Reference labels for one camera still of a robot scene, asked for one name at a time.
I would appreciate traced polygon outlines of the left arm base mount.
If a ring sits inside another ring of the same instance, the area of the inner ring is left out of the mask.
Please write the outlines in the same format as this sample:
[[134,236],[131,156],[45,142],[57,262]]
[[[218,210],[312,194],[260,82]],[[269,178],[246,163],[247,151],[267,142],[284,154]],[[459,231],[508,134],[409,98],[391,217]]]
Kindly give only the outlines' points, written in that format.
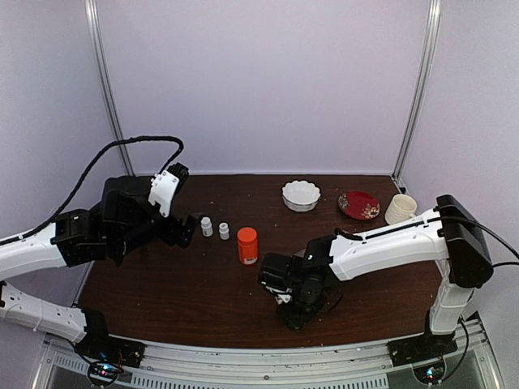
[[111,336],[101,312],[80,311],[85,317],[86,335],[74,343],[73,349],[88,364],[87,378],[94,387],[112,385],[124,373],[124,367],[140,367],[144,343]]

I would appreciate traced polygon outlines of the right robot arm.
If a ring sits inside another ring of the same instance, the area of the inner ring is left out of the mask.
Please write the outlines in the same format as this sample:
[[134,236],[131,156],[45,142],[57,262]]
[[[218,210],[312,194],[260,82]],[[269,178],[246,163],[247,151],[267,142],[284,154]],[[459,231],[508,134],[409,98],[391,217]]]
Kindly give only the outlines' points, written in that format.
[[258,282],[277,300],[285,324],[301,329],[324,306],[333,284],[387,268],[434,261],[442,276],[416,339],[421,357],[435,356],[446,344],[475,289],[493,276],[493,264],[476,219],[450,194],[434,208],[406,221],[361,233],[336,229],[307,243],[301,255],[268,253]]

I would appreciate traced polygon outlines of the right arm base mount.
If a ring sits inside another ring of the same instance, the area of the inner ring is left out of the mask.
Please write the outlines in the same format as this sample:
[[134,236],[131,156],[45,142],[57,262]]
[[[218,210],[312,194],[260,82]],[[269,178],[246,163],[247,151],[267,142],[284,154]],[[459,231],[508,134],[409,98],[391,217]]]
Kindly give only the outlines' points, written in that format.
[[434,335],[430,325],[430,310],[425,317],[425,329],[420,335],[393,340],[387,343],[394,367],[415,365],[414,377],[429,386],[438,385],[447,376],[444,356],[457,351],[454,332]]

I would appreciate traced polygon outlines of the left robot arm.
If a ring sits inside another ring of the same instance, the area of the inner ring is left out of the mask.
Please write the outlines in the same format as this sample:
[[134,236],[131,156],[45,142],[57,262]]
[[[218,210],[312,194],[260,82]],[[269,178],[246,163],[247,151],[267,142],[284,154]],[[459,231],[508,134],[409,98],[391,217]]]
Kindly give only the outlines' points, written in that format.
[[8,280],[32,271],[105,259],[120,265],[127,254],[155,239],[187,247],[198,220],[172,213],[174,197],[186,179],[187,172],[168,170],[151,180],[110,178],[93,208],[59,213],[43,227],[2,241],[1,318],[85,345],[100,360],[110,359],[117,344],[102,313],[56,305],[20,291]]

